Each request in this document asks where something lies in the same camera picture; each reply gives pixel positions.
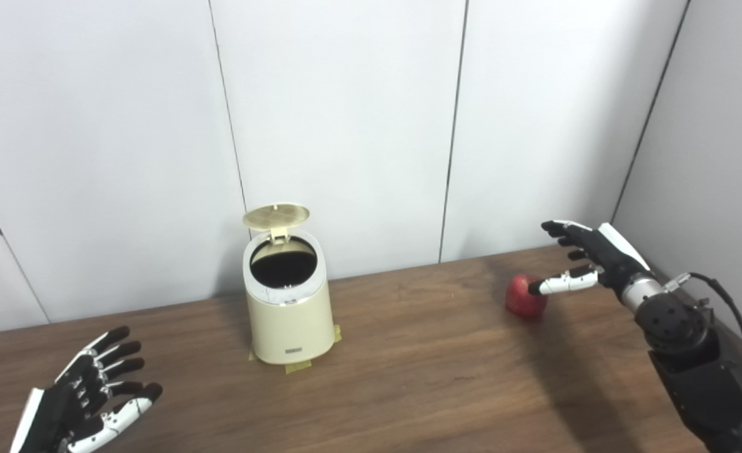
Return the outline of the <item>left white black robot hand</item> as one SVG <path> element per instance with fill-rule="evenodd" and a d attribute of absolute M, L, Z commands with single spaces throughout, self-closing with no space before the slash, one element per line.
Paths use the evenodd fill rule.
<path fill-rule="evenodd" d="M 120 436 L 162 395 L 158 383 L 121 381 L 144 368 L 127 341 L 130 328 L 102 333 L 73 356 L 46 389 L 31 389 L 11 452 L 97 452 Z"/>

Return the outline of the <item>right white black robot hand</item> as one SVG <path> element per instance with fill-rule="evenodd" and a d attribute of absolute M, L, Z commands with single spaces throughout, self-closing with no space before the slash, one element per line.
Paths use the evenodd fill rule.
<path fill-rule="evenodd" d="M 541 229 L 562 247 L 574 247 L 568 253 L 569 260 L 589 260 L 590 264 L 528 284 L 531 295 L 580 291 L 593 286 L 621 293 L 635 276 L 652 275 L 647 261 L 610 223 L 590 228 L 575 221 L 554 219 L 544 221 Z"/>

